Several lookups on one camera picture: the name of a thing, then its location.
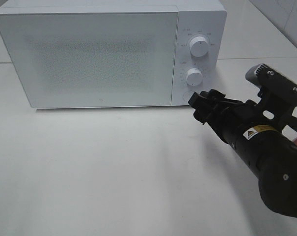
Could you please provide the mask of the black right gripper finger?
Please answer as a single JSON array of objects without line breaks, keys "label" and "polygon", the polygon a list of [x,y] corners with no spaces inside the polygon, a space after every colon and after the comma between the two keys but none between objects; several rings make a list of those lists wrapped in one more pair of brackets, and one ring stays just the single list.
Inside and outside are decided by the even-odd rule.
[{"label": "black right gripper finger", "polygon": [[212,122],[212,107],[207,104],[196,104],[193,106],[195,109],[193,116],[194,118],[202,124]]},{"label": "black right gripper finger", "polygon": [[213,108],[221,100],[225,98],[225,94],[218,90],[211,89],[210,91],[201,91],[200,93],[194,92],[191,98],[188,100],[188,104],[195,110],[201,108]]}]

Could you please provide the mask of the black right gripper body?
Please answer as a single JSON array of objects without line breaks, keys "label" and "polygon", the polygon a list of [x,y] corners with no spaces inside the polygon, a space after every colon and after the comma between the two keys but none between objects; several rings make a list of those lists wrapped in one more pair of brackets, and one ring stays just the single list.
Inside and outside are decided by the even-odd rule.
[{"label": "black right gripper body", "polygon": [[214,107],[207,115],[207,123],[229,145],[248,142],[262,133],[280,133],[283,130],[276,120],[265,117],[252,100],[243,103],[223,98],[211,100],[211,103]]}]

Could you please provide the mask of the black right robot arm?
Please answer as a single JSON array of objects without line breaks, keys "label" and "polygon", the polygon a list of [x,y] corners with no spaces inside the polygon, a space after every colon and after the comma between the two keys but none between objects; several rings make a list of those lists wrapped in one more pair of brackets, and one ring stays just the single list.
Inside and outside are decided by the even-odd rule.
[{"label": "black right robot arm", "polygon": [[266,207],[297,218],[297,145],[252,100],[228,99],[212,89],[195,92],[188,103],[195,110],[194,118],[207,123],[257,177]]}]

